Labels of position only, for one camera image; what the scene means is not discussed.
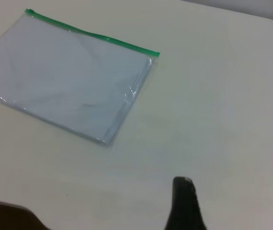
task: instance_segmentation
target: dark floor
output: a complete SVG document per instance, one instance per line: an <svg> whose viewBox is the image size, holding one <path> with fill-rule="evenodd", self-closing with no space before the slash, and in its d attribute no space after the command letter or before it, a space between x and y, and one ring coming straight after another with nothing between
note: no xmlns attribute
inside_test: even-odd
<svg viewBox="0 0 273 230"><path fill-rule="evenodd" d="M29 210L0 204L0 230L48 230Z"/></svg>

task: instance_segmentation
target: table surface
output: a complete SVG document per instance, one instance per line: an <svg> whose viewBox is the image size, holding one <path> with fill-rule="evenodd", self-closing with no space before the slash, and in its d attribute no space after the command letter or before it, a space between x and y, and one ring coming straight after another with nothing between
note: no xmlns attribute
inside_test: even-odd
<svg viewBox="0 0 273 230"><path fill-rule="evenodd" d="M184 1L0 0L161 52L112 144L0 104L0 201L54 230L162 230L174 176L209 229L273 229L273 21Z"/></svg>

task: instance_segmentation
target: green zipper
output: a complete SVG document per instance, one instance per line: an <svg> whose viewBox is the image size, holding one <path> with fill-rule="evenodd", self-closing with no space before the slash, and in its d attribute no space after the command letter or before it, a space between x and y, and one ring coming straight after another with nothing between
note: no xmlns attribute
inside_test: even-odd
<svg viewBox="0 0 273 230"><path fill-rule="evenodd" d="M100 35L100 34L94 34L94 33L86 32L86 31L78 29L78 28L76 28L74 26L67 25L65 23L53 20L51 18L47 18L47 17L45 17L45 16L43 16L43 15L41 15L39 13L34 12L34 10L31 10L31 9L26 9L25 12L27 14L33 16L33 17L36 17L37 19L43 20L43 21L45 21L47 23L50 23L52 25L61 27L62 29L65 29L65 30L68 30L68 31L71 31L71 32L75 32L75 33L79 33L79 34L83 34L83 35L88 35L88 36L91 36L91 37L96 37L96 38L98 38L100 40L110 42L110 43L113 43L113 44L116 44L116 45L119 45L119 46L123 46L125 48L132 49L132 50L140 52L142 54L146 54L146 55L150 55L150 56L154 56L154 57L159 57L159 55L160 55L160 52L152 51L152 50L149 50L149 49L144 49L142 47L138 47L138 46L129 44L127 42L117 40L115 38L107 37L107 36Z"/></svg>

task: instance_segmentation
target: plastic zipper bag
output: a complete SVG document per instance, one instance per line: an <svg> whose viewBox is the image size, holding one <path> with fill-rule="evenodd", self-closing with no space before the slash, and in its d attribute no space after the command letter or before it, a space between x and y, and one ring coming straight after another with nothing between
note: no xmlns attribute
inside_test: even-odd
<svg viewBox="0 0 273 230"><path fill-rule="evenodd" d="M0 38L0 102L109 144L158 56L26 10Z"/></svg>

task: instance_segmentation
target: clear plastic pouch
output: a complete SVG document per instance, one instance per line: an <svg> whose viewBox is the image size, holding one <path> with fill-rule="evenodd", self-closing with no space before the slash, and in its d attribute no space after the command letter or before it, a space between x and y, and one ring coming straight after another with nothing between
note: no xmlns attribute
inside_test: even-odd
<svg viewBox="0 0 273 230"><path fill-rule="evenodd" d="M158 56L26 10L0 38L0 102L109 144Z"/></svg>

